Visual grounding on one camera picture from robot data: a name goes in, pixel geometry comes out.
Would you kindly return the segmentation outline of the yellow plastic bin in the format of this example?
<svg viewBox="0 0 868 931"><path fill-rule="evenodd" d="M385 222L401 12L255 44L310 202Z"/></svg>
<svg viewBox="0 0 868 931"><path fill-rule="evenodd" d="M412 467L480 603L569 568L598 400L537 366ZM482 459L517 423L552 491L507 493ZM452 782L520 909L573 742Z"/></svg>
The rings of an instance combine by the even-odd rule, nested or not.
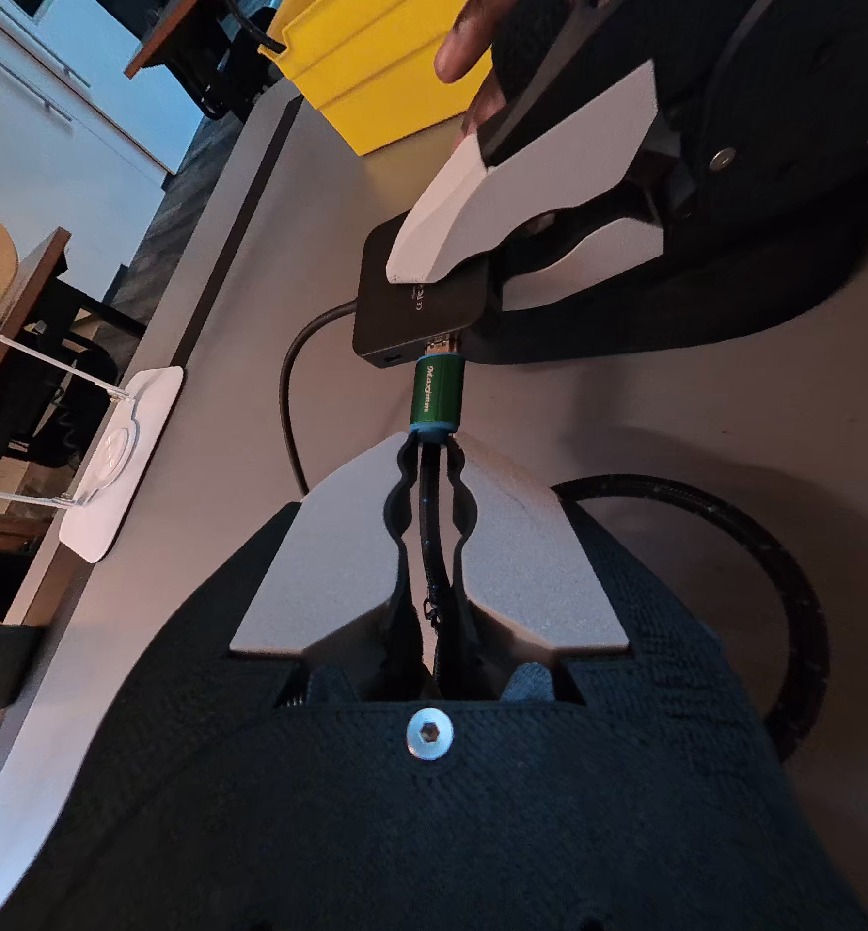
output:
<svg viewBox="0 0 868 931"><path fill-rule="evenodd" d="M285 1L259 52L277 65L347 145L367 155L463 113L491 69L490 52L445 84L435 57L462 1Z"/></svg>

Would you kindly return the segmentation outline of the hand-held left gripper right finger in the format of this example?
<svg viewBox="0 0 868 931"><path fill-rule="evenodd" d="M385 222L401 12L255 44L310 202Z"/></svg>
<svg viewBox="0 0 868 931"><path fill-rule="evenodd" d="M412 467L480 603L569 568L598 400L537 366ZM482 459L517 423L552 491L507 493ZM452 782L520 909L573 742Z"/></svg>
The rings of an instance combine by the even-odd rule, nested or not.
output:
<svg viewBox="0 0 868 931"><path fill-rule="evenodd" d="M474 681L625 656L629 639L556 493L470 434L448 448L453 589Z"/></svg>

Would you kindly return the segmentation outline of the person's right hand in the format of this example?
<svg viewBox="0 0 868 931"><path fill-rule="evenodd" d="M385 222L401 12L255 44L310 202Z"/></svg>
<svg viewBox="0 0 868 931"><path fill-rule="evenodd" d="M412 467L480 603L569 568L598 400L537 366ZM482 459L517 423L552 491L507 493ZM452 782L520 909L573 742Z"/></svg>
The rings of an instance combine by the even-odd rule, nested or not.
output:
<svg viewBox="0 0 868 931"><path fill-rule="evenodd" d="M489 49L498 28L517 1L468 1L456 17L435 57L436 76L451 85L466 76ZM494 71L490 71L467 108L452 144L456 150L477 128L507 104Z"/></svg>

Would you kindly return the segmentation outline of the black board on white stand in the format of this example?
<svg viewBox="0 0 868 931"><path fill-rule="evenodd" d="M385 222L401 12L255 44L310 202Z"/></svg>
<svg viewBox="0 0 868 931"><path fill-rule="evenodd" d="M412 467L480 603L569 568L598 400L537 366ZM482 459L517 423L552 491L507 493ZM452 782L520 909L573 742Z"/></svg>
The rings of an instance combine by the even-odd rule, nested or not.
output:
<svg viewBox="0 0 868 931"><path fill-rule="evenodd" d="M7 228L0 222L0 298L8 290L22 261L18 258ZM77 331L81 315L93 322L103 322L92 317L87 311L79 312L73 331L88 339ZM63 468L47 468L16 459L27 465L51 470L81 466L84 471L79 479L74 480L70 490L49 496L22 495L18 488L0 490L0 501L28 508L53 508L63 511L64 516L60 519L60 541L85 561L99 562L117 537L149 460L167 425L183 387L184 369L179 366L146 369L139 371L125 385L120 384L120 375L116 384L110 384L38 352L22 348L19 343L1 332L0 343L37 357L56 369L63 369L73 376L86 379L114 398L91 440L90 447L78 460Z"/></svg>

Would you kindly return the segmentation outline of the black office chair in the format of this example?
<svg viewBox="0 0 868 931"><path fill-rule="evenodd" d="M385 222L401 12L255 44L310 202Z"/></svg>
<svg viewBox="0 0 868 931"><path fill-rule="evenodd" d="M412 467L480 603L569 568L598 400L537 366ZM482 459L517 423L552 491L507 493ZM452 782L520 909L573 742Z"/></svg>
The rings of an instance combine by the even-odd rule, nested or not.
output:
<svg viewBox="0 0 868 931"><path fill-rule="evenodd" d="M255 101L283 80L277 65L258 51L257 43L237 20L221 6L212 26L214 56L219 78L205 89L205 108L211 120L230 112L244 123Z"/></svg>

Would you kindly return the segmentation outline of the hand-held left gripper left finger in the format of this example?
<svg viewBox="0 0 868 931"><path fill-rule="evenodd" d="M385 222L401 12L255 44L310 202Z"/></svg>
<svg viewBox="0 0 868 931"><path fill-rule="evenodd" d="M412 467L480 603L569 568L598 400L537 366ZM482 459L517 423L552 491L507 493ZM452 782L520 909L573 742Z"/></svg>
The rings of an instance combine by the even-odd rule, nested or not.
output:
<svg viewBox="0 0 868 931"><path fill-rule="evenodd" d="M416 442L394 434L300 501L230 643L245 658L329 664L354 681L425 674L403 537Z"/></svg>

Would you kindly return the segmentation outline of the braided hdmi cable green plug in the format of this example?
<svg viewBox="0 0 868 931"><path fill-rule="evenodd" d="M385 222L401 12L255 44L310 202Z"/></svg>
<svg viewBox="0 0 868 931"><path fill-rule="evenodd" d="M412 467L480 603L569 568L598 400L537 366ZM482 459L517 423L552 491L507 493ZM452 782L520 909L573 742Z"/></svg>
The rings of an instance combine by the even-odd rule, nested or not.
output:
<svg viewBox="0 0 868 931"><path fill-rule="evenodd" d="M410 430L421 442L443 443L462 416L464 358L428 353L415 365ZM780 762L809 736L825 698L830 673L827 623L808 577L789 551L741 509L694 486L661 477L611 473L550 488L563 502L634 498L674 506L725 532L762 568L785 610L789 659L774 705L764 718Z"/></svg>

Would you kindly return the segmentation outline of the wooden office desk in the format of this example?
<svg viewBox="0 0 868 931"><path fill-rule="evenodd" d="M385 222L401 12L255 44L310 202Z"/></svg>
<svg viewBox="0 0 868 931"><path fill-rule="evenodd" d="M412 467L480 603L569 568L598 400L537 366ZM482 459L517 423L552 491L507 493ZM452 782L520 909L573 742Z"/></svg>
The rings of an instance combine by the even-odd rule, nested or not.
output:
<svg viewBox="0 0 868 931"><path fill-rule="evenodd" d="M62 280L69 239L59 228L20 263L0 298L0 332L22 348L116 384L111 355L74 332L79 312L136 339L146 326ZM0 462L9 457L67 466L90 447L113 401L90 381L0 343Z"/></svg>
<svg viewBox="0 0 868 931"><path fill-rule="evenodd" d="M167 64L187 52L223 53L229 40L221 28L221 2L171 1L159 13L123 74L133 79L145 68Z"/></svg>

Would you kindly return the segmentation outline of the black hdmi switch box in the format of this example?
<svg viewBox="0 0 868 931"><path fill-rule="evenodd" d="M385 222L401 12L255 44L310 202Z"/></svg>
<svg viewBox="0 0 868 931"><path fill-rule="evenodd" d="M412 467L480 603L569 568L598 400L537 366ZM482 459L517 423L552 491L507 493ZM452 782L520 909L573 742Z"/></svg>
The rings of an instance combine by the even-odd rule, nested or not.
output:
<svg viewBox="0 0 868 931"><path fill-rule="evenodd" d="M376 368L416 361L430 343L481 329L498 309L487 254L461 262L436 283L395 284L385 264L408 212L373 229L365 240L352 346Z"/></svg>

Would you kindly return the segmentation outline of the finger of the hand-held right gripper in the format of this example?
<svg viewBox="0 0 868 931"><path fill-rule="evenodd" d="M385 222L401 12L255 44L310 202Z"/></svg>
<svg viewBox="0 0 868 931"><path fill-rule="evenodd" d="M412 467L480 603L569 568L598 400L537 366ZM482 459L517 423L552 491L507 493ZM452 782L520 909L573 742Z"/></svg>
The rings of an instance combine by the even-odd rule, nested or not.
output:
<svg viewBox="0 0 868 931"><path fill-rule="evenodd" d="M503 310L553 305L663 254L663 228L621 217L586 235L555 262L512 276L503 286Z"/></svg>
<svg viewBox="0 0 868 931"><path fill-rule="evenodd" d="M468 135L421 194L386 263L393 284L440 281L547 212L622 181L658 113L649 60L504 162L488 167Z"/></svg>

